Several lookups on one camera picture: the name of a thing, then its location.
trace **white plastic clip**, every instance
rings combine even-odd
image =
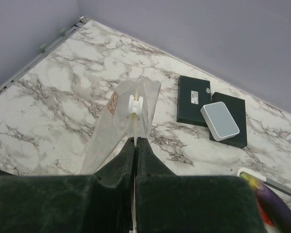
[[[142,105],[144,103],[144,98],[142,96],[139,97],[139,100],[135,101],[134,96],[129,96],[129,103],[128,103],[128,116],[129,117],[132,113],[135,113],[138,116],[138,120],[141,116]]]
[[[253,177],[255,177],[255,178],[257,178],[258,180],[260,180],[260,181],[262,181],[262,182],[266,182],[266,176],[263,176],[263,175],[261,175],[260,173],[258,173],[258,172],[255,172],[255,171],[253,171],[253,170],[250,170],[250,169],[248,169],[248,168],[246,168],[246,167],[242,167],[242,168],[240,168],[239,170],[238,170],[238,172],[237,172],[237,176],[240,176],[242,173],[247,173],[247,174],[249,174],[249,175],[251,175],[251,176],[253,176]]]

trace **black rectangular case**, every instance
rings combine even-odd
[[[227,109],[234,118],[240,133],[235,137],[231,137],[220,141],[221,143],[235,146],[238,148],[244,148],[247,146],[247,124],[246,124],[246,107],[245,101],[233,96],[221,94],[215,92],[212,95],[212,102],[223,102],[225,103]],[[210,133],[210,140],[215,141],[212,134]]]
[[[177,122],[207,127],[200,109],[208,103],[211,103],[209,81],[179,77]]]

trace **white marble surface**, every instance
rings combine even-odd
[[[290,114],[94,21],[0,96],[0,169],[78,174],[114,87],[139,75],[162,83],[150,141],[176,174],[229,175],[245,166],[291,188]],[[207,128],[176,123],[179,75],[210,80],[212,93],[246,100],[246,148],[209,141]]]

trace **lavender wall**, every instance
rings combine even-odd
[[[291,0],[79,0],[80,11],[291,112]]]
[[[0,0],[0,85],[79,19],[77,0]]]

